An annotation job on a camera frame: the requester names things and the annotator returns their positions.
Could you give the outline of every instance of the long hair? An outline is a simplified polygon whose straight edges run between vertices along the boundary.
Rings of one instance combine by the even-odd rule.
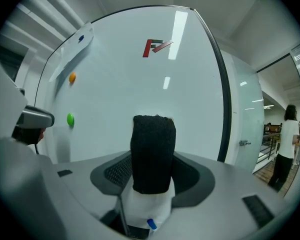
[[[296,114],[297,114],[296,106],[290,104],[286,107],[285,114],[284,114],[284,120],[285,121],[287,121],[287,120],[297,121]]]

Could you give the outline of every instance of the white shirt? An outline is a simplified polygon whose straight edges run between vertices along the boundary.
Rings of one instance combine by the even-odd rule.
[[[299,135],[299,124],[295,120],[287,120],[282,124],[279,154],[286,158],[295,158],[294,135]]]

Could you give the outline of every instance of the black pants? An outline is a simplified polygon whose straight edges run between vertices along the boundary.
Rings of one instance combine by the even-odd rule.
[[[287,158],[278,154],[275,160],[274,172],[268,183],[268,186],[273,187],[274,190],[279,192],[287,180],[291,170],[292,162],[293,158]]]

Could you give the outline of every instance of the wooden floor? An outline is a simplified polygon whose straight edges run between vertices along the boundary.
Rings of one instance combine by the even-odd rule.
[[[275,161],[268,163],[265,167],[256,171],[253,175],[255,175],[258,179],[263,181],[265,184],[268,184],[270,178],[272,177],[272,174],[274,173],[274,168],[275,168]],[[284,196],[287,193],[292,181],[295,178],[297,170],[298,170],[298,165],[294,165],[292,167],[292,170],[290,170],[286,182],[284,183],[283,187],[279,191],[280,195]]]

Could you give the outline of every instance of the black fabric cover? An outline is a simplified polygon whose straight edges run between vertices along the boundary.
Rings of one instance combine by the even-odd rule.
[[[130,143],[133,189],[141,194],[165,193],[172,173],[175,124],[159,115],[136,115],[133,123]]]

